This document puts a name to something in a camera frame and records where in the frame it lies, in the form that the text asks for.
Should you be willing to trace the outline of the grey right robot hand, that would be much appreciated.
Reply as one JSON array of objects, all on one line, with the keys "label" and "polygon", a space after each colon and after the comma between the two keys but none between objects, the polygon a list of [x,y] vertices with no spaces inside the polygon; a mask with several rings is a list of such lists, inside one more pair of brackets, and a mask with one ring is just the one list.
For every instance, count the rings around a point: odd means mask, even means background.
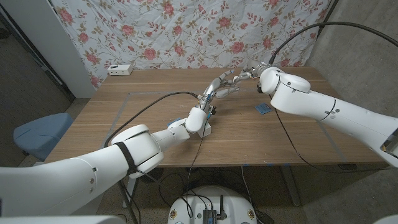
[{"label": "grey right robot hand", "polygon": [[244,68],[241,70],[240,74],[233,78],[233,83],[239,83],[240,81],[247,79],[257,79],[260,78],[261,73],[269,68],[270,65],[257,61],[257,60],[249,60]]}]

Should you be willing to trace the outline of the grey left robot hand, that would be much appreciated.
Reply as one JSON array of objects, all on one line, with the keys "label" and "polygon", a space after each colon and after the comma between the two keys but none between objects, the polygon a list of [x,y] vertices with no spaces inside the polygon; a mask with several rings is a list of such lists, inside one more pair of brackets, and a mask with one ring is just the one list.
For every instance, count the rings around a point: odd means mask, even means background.
[{"label": "grey left robot hand", "polygon": [[222,73],[219,77],[215,78],[208,85],[203,94],[198,95],[198,103],[195,107],[201,109],[206,114],[215,115],[216,106],[211,106],[213,98],[224,98],[230,93],[240,90],[240,87],[238,87],[237,83],[233,83],[233,80],[226,79],[228,75],[233,73],[234,70],[228,70],[227,72]]}]

